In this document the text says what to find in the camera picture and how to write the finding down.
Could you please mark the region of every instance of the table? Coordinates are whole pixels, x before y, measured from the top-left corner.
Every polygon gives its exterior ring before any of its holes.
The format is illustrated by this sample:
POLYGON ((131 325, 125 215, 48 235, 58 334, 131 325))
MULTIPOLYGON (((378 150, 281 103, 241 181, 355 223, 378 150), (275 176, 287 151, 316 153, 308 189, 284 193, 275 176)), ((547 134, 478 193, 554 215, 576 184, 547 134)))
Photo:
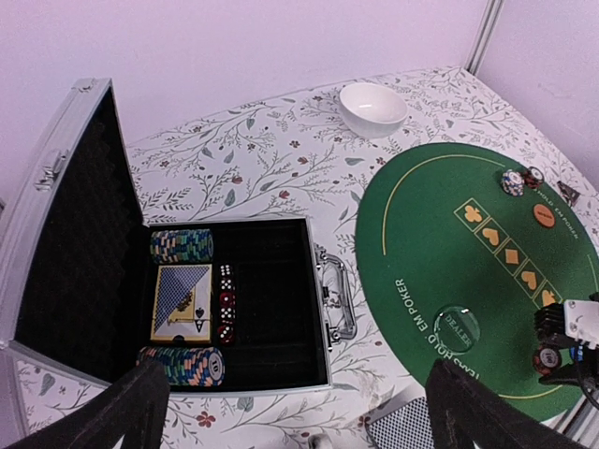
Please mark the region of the table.
MULTIPOLYGON (((314 239, 347 262, 358 336, 331 354, 335 388, 255 398, 172 398, 164 447, 305 447, 326 432, 338 447, 369 447, 365 414, 415 381, 382 338, 354 256, 358 204, 390 158, 429 142, 492 149, 582 193, 575 212, 595 248, 599 198, 570 161, 499 95, 459 67, 363 79, 395 89, 410 115, 390 138, 365 140, 343 124, 344 83, 256 101, 127 146, 148 222, 307 215, 314 239)), ((29 428, 77 410, 100 390, 19 361, 29 428)))

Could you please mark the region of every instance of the poker table layout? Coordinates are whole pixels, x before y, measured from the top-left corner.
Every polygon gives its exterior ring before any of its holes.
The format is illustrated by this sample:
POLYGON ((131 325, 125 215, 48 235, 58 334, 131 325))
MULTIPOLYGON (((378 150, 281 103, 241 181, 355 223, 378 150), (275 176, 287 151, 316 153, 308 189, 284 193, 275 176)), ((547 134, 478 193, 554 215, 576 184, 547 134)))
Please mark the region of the poker table layout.
MULTIPOLYGON (((356 228, 358 270, 374 319, 395 355, 424 384, 436 358, 452 359, 508 403, 545 420, 580 390, 544 386, 532 364, 533 315, 598 291, 597 253, 584 227, 546 183, 508 195, 500 180, 523 166, 455 143, 396 156, 369 184, 356 228), (555 225, 533 216, 547 206, 555 225), (446 305, 470 309, 480 339, 455 355, 433 332, 446 305)), ((563 363, 570 357, 562 352, 563 363)))

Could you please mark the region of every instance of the heart symbol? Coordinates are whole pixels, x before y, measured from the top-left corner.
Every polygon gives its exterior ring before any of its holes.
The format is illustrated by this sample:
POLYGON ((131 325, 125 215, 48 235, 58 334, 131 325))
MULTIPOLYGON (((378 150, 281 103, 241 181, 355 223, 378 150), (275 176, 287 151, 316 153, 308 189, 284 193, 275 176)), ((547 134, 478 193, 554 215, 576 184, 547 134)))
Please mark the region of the heart symbol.
POLYGON ((491 245, 497 246, 499 244, 499 232, 497 232, 495 229, 486 227, 483 229, 483 236, 489 239, 491 245))
POLYGON ((543 307, 553 304, 555 302, 555 296, 553 292, 549 290, 543 290, 543 307))
POLYGON ((470 223, 472 223, 472 222, 480 223, 483 221, 483 217, 480 216, 480 210, 473 208, 472 206, 466 206, 466 213, 464 213, 464 217, 470 223))
POLYGON ((536 288, 536 275, 532 271, 522 271, 520 278, 528 284, 528 288, 531 290, 536 288))

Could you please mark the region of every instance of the case handle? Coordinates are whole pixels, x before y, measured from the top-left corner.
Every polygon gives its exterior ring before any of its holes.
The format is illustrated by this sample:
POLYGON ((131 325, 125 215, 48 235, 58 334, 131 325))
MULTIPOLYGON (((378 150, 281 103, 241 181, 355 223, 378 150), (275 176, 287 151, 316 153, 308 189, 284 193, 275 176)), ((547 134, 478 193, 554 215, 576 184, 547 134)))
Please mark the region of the case handle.
POLYGON ((345 263, 336 255, 327 253, 327 250, 320 245, 316 245, 316 261, 318 268, 321 268, 324 264, 330 264, 339 279, 339 299, 342 305, 345 327, 330 327, 330 339, 333 343, 339 343, 340 340, 352 340, 358 333, 358 324, 354 313, 354 304, 349 287, 349 276, 345 263))

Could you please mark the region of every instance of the poker chip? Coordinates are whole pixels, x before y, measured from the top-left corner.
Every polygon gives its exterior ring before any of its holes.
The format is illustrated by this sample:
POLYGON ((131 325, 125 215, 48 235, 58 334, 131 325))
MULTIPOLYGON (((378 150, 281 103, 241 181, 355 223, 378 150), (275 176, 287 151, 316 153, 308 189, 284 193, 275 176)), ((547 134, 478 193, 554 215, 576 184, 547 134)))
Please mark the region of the poker chip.
POLYGON ((531 189, 538 189, 545 181, 543 172, 536 167, 528 167, 521 176, 524 184, 531 189))
POLYGON ((157 231, 150 237, 150 254, 159 265, 210 262, 213 253, 209 229, 157 231))
POLYGON ((534 351, 533 367, 543 376, 547 376, 562 365, 562 356, 557 348, 541 345, 534 351))
POLYGON ((537 204, 533 208, 534 219, 544 227, 555 226, 555 215, 550 208, 544 204, 537 204))
POLYGON ((522 175, 517 171, 507 170, 502 175, 501 185, 504 192, 511 196, 524 195, 524 180, 522 179, 522 175))
POLYGON ((217 386, 225 379, 223 355, 216 348, 146 346, 138 352, 137 365, 146 359, 163 366, 171 385, 217 386))

